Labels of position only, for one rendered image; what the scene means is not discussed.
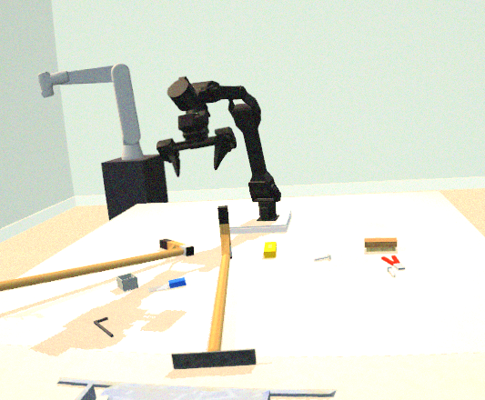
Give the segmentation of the long-handled scraper with black blade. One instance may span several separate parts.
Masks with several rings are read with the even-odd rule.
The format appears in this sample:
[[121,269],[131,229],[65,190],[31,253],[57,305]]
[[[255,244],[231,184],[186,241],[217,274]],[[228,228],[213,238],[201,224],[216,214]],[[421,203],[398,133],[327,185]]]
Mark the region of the long-handled scraper with black blade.
[[256,348],[221,351],[221,341],[227,297],[227,280],[229,263],[230,259],[232,259],[232,248],[227,205],[218,206],[217,212],[222,259],[217,283],[217,294],[212,317],[213,324],[211,328],[208,352],[171,354],[172,366],[174,366],[175,370],[257,364]]

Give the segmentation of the red-handled pliers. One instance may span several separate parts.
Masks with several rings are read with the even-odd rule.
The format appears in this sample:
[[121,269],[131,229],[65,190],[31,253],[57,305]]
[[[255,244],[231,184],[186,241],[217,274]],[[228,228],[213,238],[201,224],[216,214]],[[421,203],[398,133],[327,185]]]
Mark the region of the red-handled pliers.
[[400,261],[398,260],[398,258],[395,255],[393,255],[392,258],[393,258],[394,262],[392,260],[390,260],[389,258],[387,258],[386,256],[381,257],[380,259],[382,259],[382,260],[388,262],[389,264],[393,265],[399,271],[405,270],[405,267],[400,263]]

